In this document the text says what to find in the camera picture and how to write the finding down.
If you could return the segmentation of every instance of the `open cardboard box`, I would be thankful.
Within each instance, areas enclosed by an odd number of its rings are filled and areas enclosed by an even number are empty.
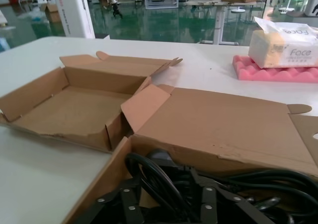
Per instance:
[[[135,134],[121,141],[65,224],[129,177],[129,152],[165,149],[175,162],[219,176],[283,168],[318,178],[318,117],[299,114],[309,106],[151,84],[122,110]]]
[[[90,55],[61,57],[64,68],[0,98],[0,123],[111,151],[130,127],[120,105],[150,84],[150,75],[181,61]]]

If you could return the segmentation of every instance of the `white pillar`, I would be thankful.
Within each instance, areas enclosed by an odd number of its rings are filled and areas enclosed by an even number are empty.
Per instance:
[[[87,0],[56,0],[67,37],[95,38]]]

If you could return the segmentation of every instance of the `table leg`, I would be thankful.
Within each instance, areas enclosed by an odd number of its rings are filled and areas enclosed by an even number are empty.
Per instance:
[[[213,44],[218,45],[222,41],[225,6],[217,6],[216,8],[217,8],[217,13],[216,13],[215,25],[214,25]]]
[[[214,35],[213,41],[202,40],[203,44],[215,44],[215,45],[239,45],[238,42],[222,42],[223,27],[225,20],[225,7],[226,6],[216,6],[217,13],[214,25]]]

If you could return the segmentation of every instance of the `black metal bracket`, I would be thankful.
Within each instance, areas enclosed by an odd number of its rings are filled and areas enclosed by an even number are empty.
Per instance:
[[[243,213],[245,213],[247,217],[254,221],[254,223],[275,224],[243,197],[222,189],[215,180],[198,175],[194,168],[190,168],[190,173],[194,182],[203,189],[203,204],[201,207],[201,220],[203,223],[216,224],[218,222],[217,195],[221,195],[224,199],[228,200],[229,202],[237,206],[241,211],[243,211]]]
[[[135,176],[119,184],[112,192],[99,197],[74,224],[92,224],[95,218],[103,212],[105,208],[119,205],[123,210],[126,224],[142,224],[144,217],[139,207],[137,197],[140,196],[140,177]]]

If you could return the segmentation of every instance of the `plastic bag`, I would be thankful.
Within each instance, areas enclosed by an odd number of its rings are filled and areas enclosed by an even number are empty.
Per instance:
[[[318,32],[307,24],[274,23],[255,17],[248,55],[261,68],[318,67]]]

